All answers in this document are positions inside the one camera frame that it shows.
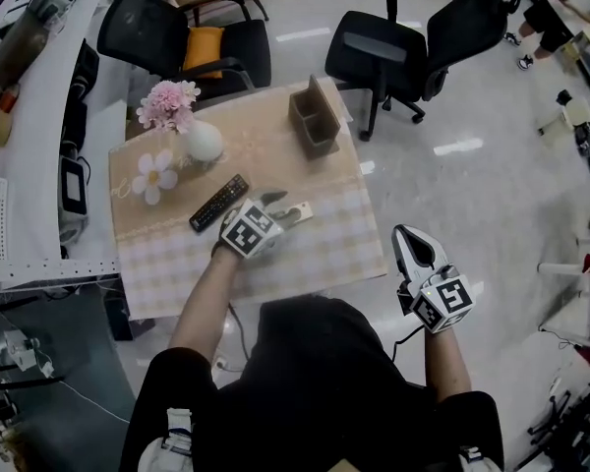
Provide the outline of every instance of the glossy floor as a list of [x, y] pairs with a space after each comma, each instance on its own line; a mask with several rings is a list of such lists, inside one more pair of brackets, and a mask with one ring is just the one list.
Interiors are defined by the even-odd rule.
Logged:
[[[428, 19], [450, 0], [398, 0], [398, 20], [425, 32]], [[384, 0], [263, 0], [270, 15], [273, 85], [324, 75], [325, 55], [338, 22], [348, 10], [385, 16]], [[253, 5], [255, 15], [260, 15]], [[521, 10], [510, 19], [515, 30]], [[531, 50], [523, 44], [522, 50]], [[474, 387], [490, 393], [499, 406], [505, 455], [515, 464], [529, 449], [526, 429], [547, 409], [556, 378], [560, 390], [578, 391], [590, 381], [590, 368], [560, 341], [536, 331], [568, 279], [537, 274], [541, 261], [576, 261], [574, 238], [585, 234], [590, 216], [590, 176], [571, 138], [541, 140], [536, 120], [554, 107], [557, 93], [569, 89], [590, 102], [578, 76], [548, 59], [521, 72], [521, 55], [507, 43], [450, 69], [443, 91], [429, 103], [424, 122], [411, 123], [408, 109], [395, 103], [379, 112], [372, 140], [355, 140], [388, 260], [389, 275], [331, 289], [360, 309], [379, 333], [387, 352], [393, 341], [415, 327], [402, 317], [395, 298], [400, 281], [390, 234], [408, 223], [440, 239], [466, 273], [478, 305], [456, 327]], [[344, 94], [355, 121], [353, 135], [366, 124], [369, 95]], [[240, 310], [248, 342], [255, 338], [258, 307]], [[148, 360], [163, 349], [173, 320], [133, 344], [119, 345], [134, 389]], [[243, 365], [235, 323], [226, 325], [219, 347], [230, 368]], [[396, 364], [416, 383], [424, 380], [421, 334], [400, 347]], [[221, 373], [220, 384], [232, 375]]]

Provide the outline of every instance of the white vase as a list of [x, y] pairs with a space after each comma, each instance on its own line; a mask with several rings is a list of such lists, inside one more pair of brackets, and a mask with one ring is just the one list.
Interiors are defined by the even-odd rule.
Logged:
[[214, 161], [223, 153], [223, 137], [216, 126], [193, 119], [187, 133], [180, 133], [186, 153], [198, 161]]

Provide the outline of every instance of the man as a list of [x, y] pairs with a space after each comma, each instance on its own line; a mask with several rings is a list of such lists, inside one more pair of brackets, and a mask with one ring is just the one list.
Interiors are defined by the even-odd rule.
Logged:
[[[543, 33], [540, 46], [533, 56], [548, 58], [586, 26], [590, 26], [590, 0], [539, 0], [524, 13], [525, 22], [518, 33], [522, 38], [533, 33]], [[507, 32], [504, 39], [518, 47], [521, 39]], [[517, 60], [521, 70], [529, 70], [534, 58], [526, 55]]]
[[[495, 403], [470, 391], [451, 329], [426, 334], [422, 388], [404, 380], [365, 317], [343, 301], [268, 303], [240, 380], [217, 389], [211, 363], [243, 263], [228, 246], [216, 246], [169, 349], [150, 364], [121, 471], [137, 471], [148, 445], [166, 436], [170, 408], [190, 410], [199, 472], [327, 472], [339, 462], [361, 472], [460, 471], [477, 457], [487, 458], [481, 470], [502, 469]], [[153, 470], [147, 461], [141, 472]]]

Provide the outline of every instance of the black sneaker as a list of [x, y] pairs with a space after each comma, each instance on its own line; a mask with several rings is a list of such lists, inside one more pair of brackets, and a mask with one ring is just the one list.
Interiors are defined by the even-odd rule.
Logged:
[[509, 42], [514, 47], [518, 47], [522, 43], [522, 41], [517, 36], [515, 36], [514, 33], [509, 31], [502, 36], [502, 39]]
[[518, 68], [520, 70], [529, 70], [533, 65], [533, 58], [528, 54], [518, 60]]

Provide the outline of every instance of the orange pillow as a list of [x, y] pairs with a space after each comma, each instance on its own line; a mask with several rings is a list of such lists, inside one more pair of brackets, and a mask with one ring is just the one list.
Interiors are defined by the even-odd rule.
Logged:
[[[184, 70], [199, 67], [220, 59], [220, 40], [223, 28], [190, 28]], [[211, 72], [200, 76], [203, 79], [222, 79], [222, 72]]]

